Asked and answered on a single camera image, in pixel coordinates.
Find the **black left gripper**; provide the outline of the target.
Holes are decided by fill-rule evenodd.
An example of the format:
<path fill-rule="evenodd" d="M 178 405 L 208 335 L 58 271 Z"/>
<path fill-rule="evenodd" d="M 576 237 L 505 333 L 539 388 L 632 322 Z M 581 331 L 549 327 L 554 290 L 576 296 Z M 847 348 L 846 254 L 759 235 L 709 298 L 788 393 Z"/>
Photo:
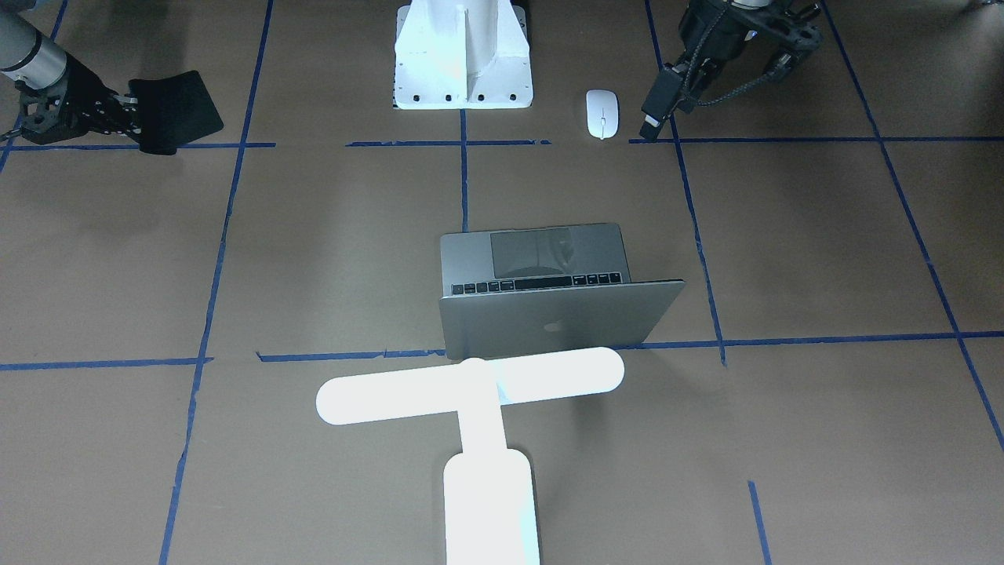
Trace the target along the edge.
<path fill-rule="evenodd" d="M 678 25 L 685 86 L 709 86 L 756 38 L 775 44 L 763 74 L 768 82 L 780 82 L 821 46 L 815 25 L 821 13 L 820 2 L 689 1 Z"/>

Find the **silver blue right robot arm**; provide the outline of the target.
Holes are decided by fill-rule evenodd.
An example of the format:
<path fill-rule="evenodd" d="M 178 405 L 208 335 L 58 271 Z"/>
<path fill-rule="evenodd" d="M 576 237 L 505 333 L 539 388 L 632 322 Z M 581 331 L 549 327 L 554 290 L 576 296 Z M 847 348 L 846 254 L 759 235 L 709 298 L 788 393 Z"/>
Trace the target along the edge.
<path fill-rule="evenodd" d="M 36 6 L 36 1 L 2 3 L 2 74 L 20 93 L 20 126 L 3 138 L 55 144 L 117 133 L 139 139 L 137 100 L 104 85 L 96 72 L 27 22 L 21 13 Z"/>

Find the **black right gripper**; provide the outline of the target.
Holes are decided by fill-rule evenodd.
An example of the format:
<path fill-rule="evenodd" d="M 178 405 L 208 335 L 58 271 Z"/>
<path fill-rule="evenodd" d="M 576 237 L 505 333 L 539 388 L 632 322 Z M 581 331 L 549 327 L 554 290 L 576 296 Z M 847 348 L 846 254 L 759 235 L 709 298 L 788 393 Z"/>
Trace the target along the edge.
<path fill-rule="evenodd" d="M 25 80 L 15 86 L 20 93 L 20 135 L 35 144 L 55 144 L 86 133 L 104 133 L 143 140 L 144 129 L 130 124 L 126 108 L 139 107 L 139 99 L 116 93 L 80 62 L 68 62 L 52 86 L 32 89 Z"/>

